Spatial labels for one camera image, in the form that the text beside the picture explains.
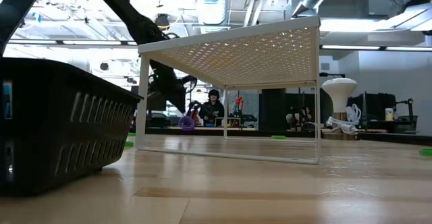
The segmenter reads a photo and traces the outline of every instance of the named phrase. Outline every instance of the white cable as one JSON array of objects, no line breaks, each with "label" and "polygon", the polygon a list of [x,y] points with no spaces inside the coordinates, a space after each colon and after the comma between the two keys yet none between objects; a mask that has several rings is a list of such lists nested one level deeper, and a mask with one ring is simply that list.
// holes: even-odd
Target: white cable
[{"label": "white cable", "polygon": [[360,123],[360,118],[362,117],[362,111],[357,107],[357,105],[353,104],[351,107],[346,107],[346,118],[348,121],[334,119],[333,117],[329,117],[326,124],[328,126],[337,124],[337,128],[332,129],[332,132],[337,129],[342,129],[345,134],[357,134],[356,125]]}]

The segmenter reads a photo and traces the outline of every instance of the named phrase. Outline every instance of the purple object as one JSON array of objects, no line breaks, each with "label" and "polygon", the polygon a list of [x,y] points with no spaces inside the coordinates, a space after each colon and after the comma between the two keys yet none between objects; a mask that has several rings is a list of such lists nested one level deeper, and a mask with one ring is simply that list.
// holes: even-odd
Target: purple object
[{"label": "purple object", "polygon": [[179,120],[178,125],[182,128],[182,130],[184,132],[192,131],[195,128],[194,120],[191,117],[188,117],[188,116],[182,117]]}]

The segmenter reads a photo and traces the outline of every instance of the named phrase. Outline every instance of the ceiling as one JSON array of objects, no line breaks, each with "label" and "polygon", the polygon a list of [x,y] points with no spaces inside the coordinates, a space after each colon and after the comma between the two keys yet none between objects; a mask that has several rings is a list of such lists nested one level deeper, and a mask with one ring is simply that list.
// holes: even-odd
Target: ceiling
[{"label": "ceiling", "polygon": [[[286,8],[289,0],[277,0],[270,3],[265,0],[259,14],[260,23],[277,22],[288,19]],[[334,2],[345,5],[333,8]],[[325,0],[319,15],[323,19],[321,27],[321,44],[323,45],[411,45],[424,41],[422,32],[411,30],[381,31],[381,32],[344,32],[333,31],[331,26],[338,24],[344,13],[350,11],[349,3],[362,3],[366,0]],[[159,13],[169,15],[168,32],[179,36],[194,36],[208,29],[232,29],[243,26],[249,0],[226,0],[226,18],[219,26],[203,25],[204,15],[212,16],[212,11],[198,11],[196,0],[130,0],[130,3],[141,14],[154,20]],[[398,2],[406,0],[385,0],[389,10],[398,13],[402,9]],[[337,14],[341,18],[326,18],[325,14]],[[368,21],[386,20],[391,14],[379,18],[366,19],[359,17],[350,19],[350,26],[361,28]],[[115,77],[139,76],[139,61],[134,46],[88,46],[88,45],[33,45],[22,40],[122,40],[132,41],[128,29],[119,17],[105,4],[103,0],[37,0],[25,17],[25,25],[19,28],[12,39],[20,40],[19,44],[10,44],[5,56],[39,57],[55,59],[81,66],[83,69],[108,80]],[[338,25],[348,27],[347,23]],[[321,51],[322,55],[331,55],[339,59],[346,51]],[[110,69],[103,71],[100,64],[108,63]]]}]

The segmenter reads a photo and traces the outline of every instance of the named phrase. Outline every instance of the person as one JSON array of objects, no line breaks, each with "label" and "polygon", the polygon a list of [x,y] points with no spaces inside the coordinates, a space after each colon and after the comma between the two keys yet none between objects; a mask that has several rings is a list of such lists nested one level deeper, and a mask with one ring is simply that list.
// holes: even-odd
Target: person
[{"label": "person", "polygon": [[203,103],[204,107],[201,107],[200,118],[204,121],[204,125],[213,124],[214,126],[221,126],[222,119],[216,119],[217,117],[223,117],[225,109],[219,101],[219,92],[215,89],[210,90],[209,100]]}]

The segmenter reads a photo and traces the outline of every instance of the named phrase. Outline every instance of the perforated shelf top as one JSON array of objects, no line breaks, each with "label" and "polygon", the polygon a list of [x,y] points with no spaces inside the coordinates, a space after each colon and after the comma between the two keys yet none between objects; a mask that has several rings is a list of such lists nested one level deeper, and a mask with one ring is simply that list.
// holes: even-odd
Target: perforated shelf top
[{"label": "perforated shelf top", "polygon": [[140,45],[138,52],[220,88],[265,88],[316,82],[318,48],[315,16]]}]

